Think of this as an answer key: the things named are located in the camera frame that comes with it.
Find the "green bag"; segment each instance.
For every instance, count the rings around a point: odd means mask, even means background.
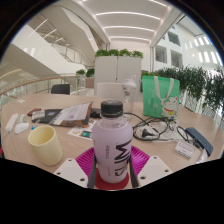
[[[157,76],[142,77],[143,114],[155,118],[177,117],[180,81]]]

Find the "pink coaster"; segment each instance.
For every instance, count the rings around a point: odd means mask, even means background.
[[[99,170],[96,168],[96,179],[95,179],[95,186],[100,190],[122,190],[124,189],[129,181],[129,175],[127,172],[126,177],[119,183],[107,183],[100,177]]]

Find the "ceiling light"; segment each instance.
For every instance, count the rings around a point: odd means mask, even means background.
[[[57,30],[57,29],[51,31],[49,34],[45,35],[44,38],[47,37],[48,35],[50,35],[51,33],[55,32],[56,30]]]
[[[200,62],[203,62],[203,58],[202,58],[201,52],[199,52],[198,55],[199,55]]]
[[[208,41],[207,37],[204,37],[204,40],[205,40],[206,44],[209,45],[209,41]]]
[[[149,0],[150,2],[155,2],[155,3],[157,3],[157,4],[160,4],[160,5],[162,5],[162,6],[167,6],[167,5],[164,5],[164,4],[162,4],[162,3],[160,3],[160,2],[157,2],[157,1],[154,1],[154,0]]]
[[[109,28],[130,28],[130,29],[139,29],[139,30],[147,30],[151,32],[155,32],[155,30],[150,30],[146,28],[141,28],[141,27],[134,27],[134,26],[105,26],[104,28],[109,29]]]
[[[59,40],[62,40],[62,39],[64,39],[64,38],[62,37],[62,38],[60,38],[60,39],[56,40],[56,41],[55,41],[55,43],[56,43],[56,42],[58,42]]]
[[[217,58],[219,59],[219,62],[220,62],[220,64],[221,64],[221,66],[223,66],[223,65],[222,65],[222,61],[221,61],[221,59],[220,59],[220,57],[219,57],[219,54],[218,54],[217,52],[215,52],[215,53],[216,53]]]
[[[205,61],[209,63],[210,60],[209,60],[209,57],[208,57],[208,52],[205,51],[204,56],[205,56]]]
[[[216,57],[215,57],[215,53],[212,51],[211,52],[211,55],[212,55],[212,60],[215,64],[217,64],[217,60],[216,60]]]
[[[204,42],[202,41],[201,37],[198,38],[201,45],[204,45]]]
[[[148,39],[143,39],[143,38],[138,38],[138,37],[124,37],[124,36],[112,36],[110,38],[117,38],[117,39],[120,39],[120,38],[130,38],[130,39],[137,39],[137,40],[144,40],[144,41],[150,41]]]
[[[45,19],[36,29],[35,29],[35,31],[39,28],[39,27],[41,27],[46,21],[47,21],[48,19]]]
[[[96,16],[100,15],[108,15],[108,14],[132,14],[132,15],[139,15],[139,16],[147,16],[147,17],[152,17],[154,19],[160,20],[160,18],[155,17],[155,16],[150,16],[147,14],[142,14],[142,13],[137,13],[137,12],[103,12],[103,13],[97,13]]]

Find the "cup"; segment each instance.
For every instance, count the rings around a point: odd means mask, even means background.
[[[53,166],[61,161],[63,152],[53,127],[46,125],[35,128],[30,132],[28,141],[44,165]]]

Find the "white bottle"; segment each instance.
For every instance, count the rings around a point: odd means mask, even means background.
[[[131,79],[125,79],[125,81],[122,83],[122,102],[124,113],[132,113],[137,88],[135,78],[136,76],[133,75]],[[130,121],[131,119],[130,114],[124,114],[124,117],[127,121]]]
[[[121,101],[103,101],[102,119],[92,128],[94,154],[99,174],[108,183],[121,182],[127,175],[133,129],[122,115]]]

